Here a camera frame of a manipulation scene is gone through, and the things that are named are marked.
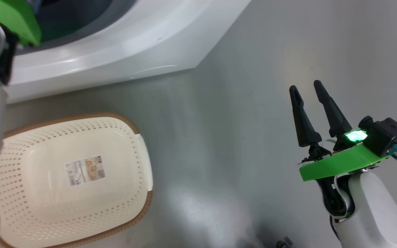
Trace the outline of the green band left gripper body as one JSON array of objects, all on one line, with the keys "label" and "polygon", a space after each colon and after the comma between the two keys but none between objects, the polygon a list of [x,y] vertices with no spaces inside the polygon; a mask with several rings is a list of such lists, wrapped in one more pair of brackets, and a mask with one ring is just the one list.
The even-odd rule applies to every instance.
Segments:
[{"label": "green band left gripper body", "polygon": [[0,23],[18,35],[23,45],[41,43],[42,31],[27,0],[0,0]]}]

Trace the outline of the green band right gripper body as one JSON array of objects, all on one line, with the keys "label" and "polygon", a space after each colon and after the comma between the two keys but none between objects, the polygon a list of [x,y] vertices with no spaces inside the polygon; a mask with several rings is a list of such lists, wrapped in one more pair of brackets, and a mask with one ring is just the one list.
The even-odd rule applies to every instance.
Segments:
[{"label": "green band right gripper body", "polygon": [[304,182],[357,171],[389,157],[379,157],[364,146],[362,141],[367,138],[367,134],[363,130],[352,131],[346,137],[351,138],[355,146],[315,162],[299,164],[299,172]]}]

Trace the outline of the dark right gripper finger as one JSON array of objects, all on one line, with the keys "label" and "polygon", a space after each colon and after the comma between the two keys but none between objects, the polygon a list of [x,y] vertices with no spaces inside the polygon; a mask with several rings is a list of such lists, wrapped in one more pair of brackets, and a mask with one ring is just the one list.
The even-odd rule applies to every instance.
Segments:
[{"label": "dark right gripper finger", "polygon": [[296,135],[300,147],[307,147],[320,143],[321,135],[315,131],[307,113],[304,110],[304,101],[296,86],[290,86],[289,94],[292,104],[292,112],[296,127]]},{"label": "dark right gripper finger", "polygon": [[314,88],[319,102],[323,105],[326,117],[330,126],[329,135],[336,137],[338,135],[345,135],[352,131],[350,123],[343,115],[340,108],[337,106],[334,99],[326,91],[320,80],[314,81]]}]

